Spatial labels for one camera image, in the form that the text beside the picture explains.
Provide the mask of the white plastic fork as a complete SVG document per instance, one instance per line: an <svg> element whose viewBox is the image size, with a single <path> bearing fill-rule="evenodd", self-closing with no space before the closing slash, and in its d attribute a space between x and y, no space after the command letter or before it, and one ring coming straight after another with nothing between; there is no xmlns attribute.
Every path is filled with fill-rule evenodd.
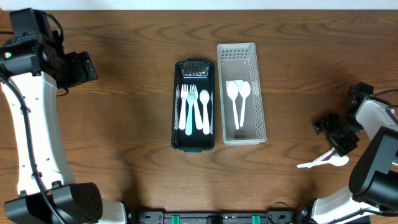
<svg viewBox="0 0 398 224"><path fill-rule="evenodd" d="M188 98L188 85L183 84L180 92L181 97L181 110L180 110L180 119L179 119L179 129L183 130L186 126L186 101Z"/></svg>
<svg viewBox="0 0 398 224"><path fill-rule="evenodd" d="M192 92L194 92L194 110L195 110L195 125L198 130L203 129L203 121L201 118L199 106L198 106L198 90L195 84L191 85Z"/></svg>
<svg viewBox="0 0 398 224"><path fill-rule="evenodd" d="M185 134L190 136L193 132L193 104L195 101L195 92L193 90L189 91L189 95L187 98L188 103L188 114L187 114L187 123L185 127Z"/></svg>

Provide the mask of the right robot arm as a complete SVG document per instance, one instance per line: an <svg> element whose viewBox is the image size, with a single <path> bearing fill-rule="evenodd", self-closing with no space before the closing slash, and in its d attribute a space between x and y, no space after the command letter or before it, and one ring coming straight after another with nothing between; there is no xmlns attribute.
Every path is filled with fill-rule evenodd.
<svg viewBox="0 0 398 224"><path fill-rule="evenodd" d="M345 156L356 148L357 134L364 131L370 143L349 178L334 194L316 199L298 212L304 223L348 223L369 215L397 216L397 116L393 106L359 82L350 86L345 112L331 113L314 124L325 132L332 152Z"/></svg>

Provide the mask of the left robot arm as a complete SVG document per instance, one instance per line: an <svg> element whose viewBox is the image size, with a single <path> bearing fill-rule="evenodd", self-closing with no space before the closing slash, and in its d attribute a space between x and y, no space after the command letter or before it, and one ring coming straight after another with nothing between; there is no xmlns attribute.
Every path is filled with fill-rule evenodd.
<svg viewBox="0 0 398 224"><path fill-rule="evenodd" d="M65 53L53 15L31 8L10 13L12 38L1 48L1 89L19 158L18 197L4 204L14 223L128 223L121 202L92 183L76 183L57 118L58 91L97 79L87 52Z"/></svg>

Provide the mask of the clear plastic basket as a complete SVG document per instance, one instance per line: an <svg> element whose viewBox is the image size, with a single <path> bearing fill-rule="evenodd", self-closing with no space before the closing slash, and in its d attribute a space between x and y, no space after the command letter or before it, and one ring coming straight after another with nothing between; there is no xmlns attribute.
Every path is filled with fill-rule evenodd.
<svg viewBox="0 0 398 224"><path fill-rule="evenodd" d="M217 56L224 143L237 146L266 141L266 124L255 43L220 44L217 46ZM244 80L251 86L251 93L246 98L244 125L243 127L239 125L239 129L236 129L234 125L233 104L228 97L225 82L227 80ZM242 96L238 93L236 109L239 123L242 101Z"/></svg>

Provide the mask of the white plastic spoon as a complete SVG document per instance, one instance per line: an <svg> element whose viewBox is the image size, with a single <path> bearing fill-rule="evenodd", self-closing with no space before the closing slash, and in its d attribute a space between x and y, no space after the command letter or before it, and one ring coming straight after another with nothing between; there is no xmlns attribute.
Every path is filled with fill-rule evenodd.
<svg viewBox="0 0 398 224"><path fill-rule="evenodd" d="M243 84L241 85L239 89L239 93L242 96L242 106L241 106L241 114L240 114L240 127L243 127L244 125L244 117L245 117L245 109L246 109L246 98L250 95L251 93L251 86L249 82L244 81Z"/></svg>
<svg viewBox="0 0 398 224"><path fill-rule="evenodd" d="M335 153L335 148L333 147L329 151L327 151L326 153L324 153L323 155L321 155L320 157L316 158L314 161L309 163L309 165L307 167L312 168L313 166L317 165L319 162L321 162L328 156L333 155L334 153Z"/></svg>
<svg viewBox="0 0 398 224"><path fill-rule="evenodd" d="M203 134L210 133L210 123L208 118L208 102L210 100L209 92L202 90L200 92L200 101L203 105Z"/></svg>
<svg viewBox="0 0 398 224"><path fill-rule="evenodd" d="M319 161L317 162L315 165L313 166L320 166L320 165L324 165L324 164L331 164L333 166L344 166L345 164L347 164L349 162L349 157L348 156L342 156L340 157L339 155L335 154L333 156L331 156L329 159L325 160L325 161ZM310 164L311 162L308 163L304 163L304 164L298 164L297 168L310 168Z"/></svg>
<svg viewBox="0 0 398 224"><path fill-rule="evenodd" d="M236 129L239 129L238 113L236 109L236 98L238 97L238 93L237 84L234 81L229 81L227 84L227 94L233 104L234 125Z"/></svg>

